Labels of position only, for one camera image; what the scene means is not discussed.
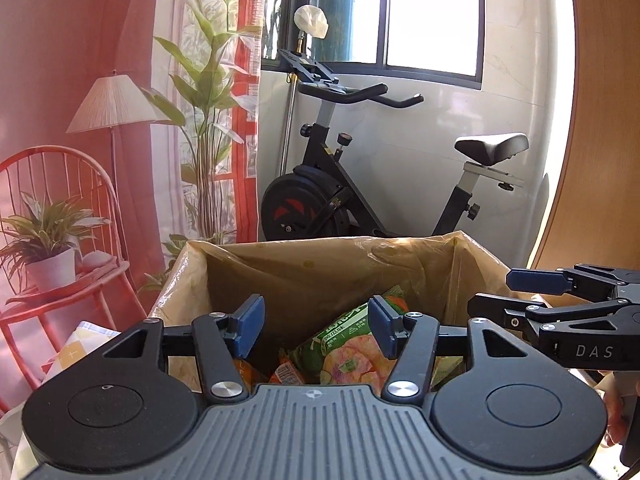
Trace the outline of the person right hand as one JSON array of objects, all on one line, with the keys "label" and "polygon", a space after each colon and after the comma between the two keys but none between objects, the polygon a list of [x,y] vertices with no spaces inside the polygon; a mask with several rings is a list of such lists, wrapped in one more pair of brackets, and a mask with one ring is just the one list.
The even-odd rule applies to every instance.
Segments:
[{"label": "person right hand", "polygon": [[606,426],[602,445],[610,448],[623,442],[626,438],[628,425],[623,419],[623,400],[618,393],[615,377],[612,372],[601,370],[602,380],[597,384],[601,399],[608,413],[608,426]]}]

